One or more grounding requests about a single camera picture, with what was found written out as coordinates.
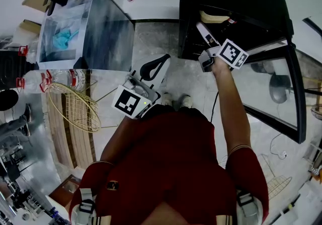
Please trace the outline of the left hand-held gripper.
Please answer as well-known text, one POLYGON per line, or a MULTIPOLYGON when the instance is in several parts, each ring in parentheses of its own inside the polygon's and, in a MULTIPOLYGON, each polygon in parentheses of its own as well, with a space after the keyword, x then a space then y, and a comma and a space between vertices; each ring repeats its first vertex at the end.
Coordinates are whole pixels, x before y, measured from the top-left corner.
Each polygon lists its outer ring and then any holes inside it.
POLYGON ((118 86, 112 108, 131 119, 141 118, 160 99, 161 95, 154 90, 162 84, 170 63, 169 54, 153 54, 139 59, 132 66, 131 75, 118 86))

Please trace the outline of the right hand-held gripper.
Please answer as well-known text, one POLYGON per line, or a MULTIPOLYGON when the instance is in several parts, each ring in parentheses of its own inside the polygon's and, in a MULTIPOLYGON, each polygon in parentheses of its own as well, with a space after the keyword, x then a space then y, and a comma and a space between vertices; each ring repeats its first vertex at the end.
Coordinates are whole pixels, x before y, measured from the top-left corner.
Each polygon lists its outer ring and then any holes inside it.
POLYGON ((198 58, 203 72, 211 71, 211 66, 216 57, 222 59, 233 69, 240 69, 242 67, 249 56, 244 50, 228 39, 221 46, 202 22, 197 22, 196 27, 210 47, 204 50, 198 58))

